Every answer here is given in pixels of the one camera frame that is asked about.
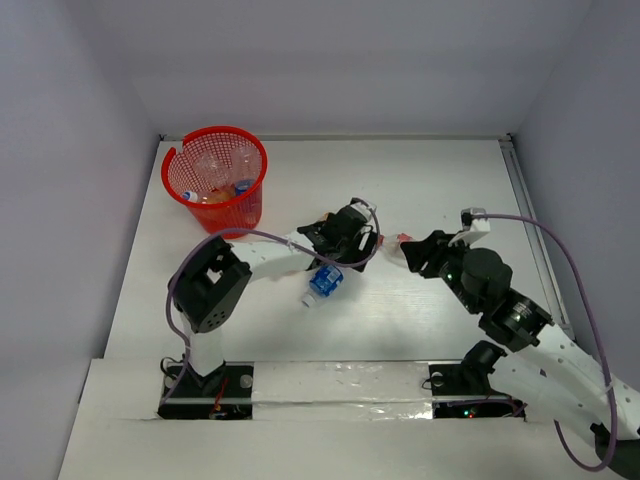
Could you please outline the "clear bottle with red cap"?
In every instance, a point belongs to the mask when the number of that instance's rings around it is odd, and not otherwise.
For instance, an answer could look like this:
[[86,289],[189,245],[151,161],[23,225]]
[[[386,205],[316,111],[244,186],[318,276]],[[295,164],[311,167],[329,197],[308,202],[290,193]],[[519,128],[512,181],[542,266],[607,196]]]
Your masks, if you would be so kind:
[[406,233],[391,235],[381,235],[379,239],[379,251],[384,258],[396,265],[407,266],[406,257],[401,249],[401,245],[412,242],[413,237]]

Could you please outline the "clear bottle blue label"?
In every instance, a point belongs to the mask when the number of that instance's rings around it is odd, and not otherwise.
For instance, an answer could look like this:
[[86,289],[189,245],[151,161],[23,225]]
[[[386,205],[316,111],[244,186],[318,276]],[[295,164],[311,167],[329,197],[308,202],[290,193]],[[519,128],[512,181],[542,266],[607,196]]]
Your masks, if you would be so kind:
[[301,298],[302,304],[312,308],[330,297],[344,280],[342,271],[332,265],[319,268],[310,278],[307,291]]
[[[253,181],[239,181],[239,182],[234,182],[224,186],[230,186],[230,185],[233,185],[235,187],[236,197],[238,197],[243,195],[249,190],[249,188],[253,185]],[[181,194],[181,198],[191,203],[201,204],[199,202],[199,194],[201,192],[208,192],[208,191],[194,191],[194,190],[184,191]]]

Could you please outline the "small orange juice bottle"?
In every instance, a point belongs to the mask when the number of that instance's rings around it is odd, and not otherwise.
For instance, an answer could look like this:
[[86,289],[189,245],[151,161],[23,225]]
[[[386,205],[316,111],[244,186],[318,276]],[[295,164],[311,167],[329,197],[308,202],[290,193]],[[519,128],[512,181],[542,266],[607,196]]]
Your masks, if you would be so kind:
[[199,202],[206,205],[215,205],[233,200],[236,197],[236,189],[233,185],[223,186],[208,192],[199,194]]

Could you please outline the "clear ribbed plastic bottle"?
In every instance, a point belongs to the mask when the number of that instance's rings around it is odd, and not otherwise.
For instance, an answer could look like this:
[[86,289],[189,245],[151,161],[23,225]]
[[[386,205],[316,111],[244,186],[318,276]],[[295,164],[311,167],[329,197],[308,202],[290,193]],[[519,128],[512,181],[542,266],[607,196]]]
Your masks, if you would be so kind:
[[260,152],[251,145],[243,145],[231,151],[233,179],[239,181],[255,181],[261,172]]

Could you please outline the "clear bottle with white cap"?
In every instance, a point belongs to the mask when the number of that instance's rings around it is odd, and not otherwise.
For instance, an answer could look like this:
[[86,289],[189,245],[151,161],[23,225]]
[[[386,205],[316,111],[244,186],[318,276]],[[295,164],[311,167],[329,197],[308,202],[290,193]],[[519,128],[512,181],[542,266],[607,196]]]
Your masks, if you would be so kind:
[[202,152],[194,161],[194,172],[213,189],[233,183],[231,167],[211,151]]

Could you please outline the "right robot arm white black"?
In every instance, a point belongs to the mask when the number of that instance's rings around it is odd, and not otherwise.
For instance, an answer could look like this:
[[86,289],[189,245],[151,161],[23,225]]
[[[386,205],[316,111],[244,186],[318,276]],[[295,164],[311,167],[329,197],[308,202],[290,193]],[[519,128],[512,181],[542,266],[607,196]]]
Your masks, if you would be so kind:
[[513,271],[462,234],[434,231],[403,242],[408,269],[441,279],[486,338],[464,357],[462,384],[489,386],[544,411],[593,446],[605,467],[639,476],[639,392],[582,350],[535,301],[511,286]]

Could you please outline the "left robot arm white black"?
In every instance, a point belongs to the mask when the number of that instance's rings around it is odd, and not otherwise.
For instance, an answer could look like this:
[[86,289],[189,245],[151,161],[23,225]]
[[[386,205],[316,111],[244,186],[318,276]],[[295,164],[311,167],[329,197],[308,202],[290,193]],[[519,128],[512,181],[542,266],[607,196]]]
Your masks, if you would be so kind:
[[324,266],[361,272],[376,255],[380,233],[376,206],[352,198],[337,212],[284,237],[236,227],[205,238],[168,282],[166,322],[184,344],[181,369],[170,389],[185,376],[198,394],[219,388],[225,364],[221,327],[250,283]]

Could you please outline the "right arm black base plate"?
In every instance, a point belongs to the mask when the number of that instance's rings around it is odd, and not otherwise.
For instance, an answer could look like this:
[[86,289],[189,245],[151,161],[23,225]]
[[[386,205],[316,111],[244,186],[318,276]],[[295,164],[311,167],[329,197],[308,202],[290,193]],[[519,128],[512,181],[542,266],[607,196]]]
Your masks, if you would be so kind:
[[430,364],[421,388],[431,394],[435,419],[526,418],[524,402],[493,390],[486,376],[459,363]]

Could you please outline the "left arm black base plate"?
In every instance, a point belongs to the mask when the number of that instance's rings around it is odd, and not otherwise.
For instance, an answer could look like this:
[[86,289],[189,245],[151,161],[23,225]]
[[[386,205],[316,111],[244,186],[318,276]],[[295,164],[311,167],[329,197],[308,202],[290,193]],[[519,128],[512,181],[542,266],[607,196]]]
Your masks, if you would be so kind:
[[201,377],[182,365],[163,368],[164,387],[157,414],[166,420],[249,420],[253,417],[252,363],[226,363]]

